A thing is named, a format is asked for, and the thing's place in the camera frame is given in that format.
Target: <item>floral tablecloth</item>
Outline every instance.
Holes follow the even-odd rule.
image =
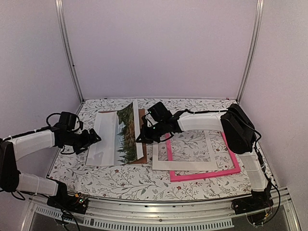
[[[133,99],[101,99],[87,100],[79,117],[84,122],[84,129],[94,126],[98,111],[119,110],[131,103]],[[199,100],[199,99],[138,99],[139,108],[149,108],[161,101],[168,109],[181,110],[219,110],[227,108],[235,101],[232,100]],[[192,131],[195,136],[189,136],[193,148],[199,144],[201,132]],[[210,131],[212,148],[215,159],[221,169],[232,166],[226,157],[226,146],[220,134]],[[79,155],[59,154],[50,171],[49,178],[67,184],[71,192],[81,192],[92,197],[109,197],[128,200],[144,201],[178,201],[178,200],[204,200],[238,196],[250,193],[250,182],[245,168],[237,156],[241,173],[183,182],[170,182],[168,171],[152,170],[152,146],[147,145],[147,164],[123,165],[110,167],[87,166],[88,152]],[[267,174],[272,176],[267,167]]]

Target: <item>black cable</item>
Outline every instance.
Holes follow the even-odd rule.
[[[271,182],[271,180],[268,178],[268,176],[267,176],[266,174],[265,174],[265,177],[269,180],[269,182],[270,182],[270,184],[272,185],[272,187],[277,191],[278,197],[279,197],[279,202],[278,202],[278,207],[277,207],[277,209],[276,209],[274,215],[271,216],[270,219],[266,220],[266,221],[264,222],[264,224],[268,223],[269,221],[271,221],[271,220],[276,216],[276,214],[278,213],[278,210],[279,210],[279,208],[280,208],[280,204],[281,204],[281,195],[280,195],[279,189]]]
[[[22,195],[19,191],[16,191],[21,197],[18,197],[18,196],[16,196],[13,192],[11,192],[11,194],[12,194],[12,196],[14,197],[14,198],[16,198],[17,200],[21,200],[21,201],[25,201],[26,199],[25,199],[25,197],[24,197],[24,195]]]
[[[188,109],[185,109],[184,110],[185,112],[188,112],[189,114],[205,114],[205,113],[211,113],[211,112],[227,112],[228,110],[214,110],[214,111],[210,111],[210,110],[207,110],[207,111],[198,111],[198,112],[192,112]]]
[[[258,159],[260,160],[260,163],[263,163],[263,166],[262,169],[263,169],[263,172],[265,172],[265,164],[264,164],[264,160],[263,160],[263,156],[261,155],[261,153],[257,150],[257,142],[261,139],[262,135],[260,132],[258,132],[256,129],[252,128],[251,126],[249,126],[245,121],[243,121],[236,113],[232,112],[232,111],[228,111],[229,113],[231,113],[232,115],[236,116],[236,118],[238,120],[240,120],[246,127],[248,127],[250,130],[252,130],[253,132],[255,132],[256,134],[258,134],[258,138],[255,140],[255,151],[256,151],[256,154],[258,156]]]
[[[79,127],[75,130],[72,130],[73,133],[77,132],[79,129],[82,130],[83,128],[83,122],[80,121],[79,116],[77,116],[77,119],[78,119]]]
[[[63,221],[63,222],[64,222],[64,217],[65,217],[65,218],[73,219],[74,222],[76,223],[76,226],[77,226],[78,231],[80,231],[80,227],[79,227],[79,224],[78,224],[76,218],[74,217],[74,215],[73,215],[70,211],[68,211],[68,209],[66,209],[65,207],[63,207],[63,206],[62,206],[61,204],[59,204],[56,200],[53,200],[51,197],[46,196],[46,195],[43,195],[43,194],[41,194],[41,195],[44,196],[44,197],[46,197],[46,198],[48,198],[48,199],[51,199],[53,202],[55,202],[55,203],[61,208],[61,212],[62,212],[62,221]]]
[[[54,115],[61,115],[61,113],[52,113],[52,114],[50,114],[49,116],[47,116],[47,118],[46,118],[46,124],[47,124],[49,127],[51,127],[51,125],[50,125],[50,123],[49,123],[49,118],[52,117],[52,116],[54,116]]]

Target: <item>printed photograph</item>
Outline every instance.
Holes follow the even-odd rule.
[[[138,159],[133,103],[117,111],[116,115],[115,164],[129,164]]]

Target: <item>pink frame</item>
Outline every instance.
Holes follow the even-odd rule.
[[[241,172],[241,168],[239,166],[239,163],[237,162],[237,159],[235,157],[234,152],[232,152],[227,144],[225,133],[221,133],[223,140],[225,141],[225,144],[228,148],[231,160],[233,162],[234,168],[228,169],[228,170],[222,170],[218,172],[208,172],[208,173],[200,173],[200,174],[191,174],[191,175],[185,175],[185,176],[176,176],[174,171],[170,171],[170,181],[171,182],[179,182],[179,181],[186,181],[186,180],[200,180],[200,179],[206,179],[206,178],[212,178],[212,177],[222,177],[226,175],[232,175],[237,174]],[[166,141],[167,145],[167,155],[168,155],[168,161],[172,161],[172,148],[171,148],[171,141]]]

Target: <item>white wall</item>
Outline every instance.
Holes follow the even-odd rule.
[[[236,98],[256,0],[65,0],[85,98]]]
[[[308,1],[265,1],[242,106],[308,229]]]
[[[78,107],[53,0],[0,1],[0,137],[45,126],[50,113]],[[54,149],[18,161],[46,176]],[[0,230],[21,228],[24,202],[0,193]]]

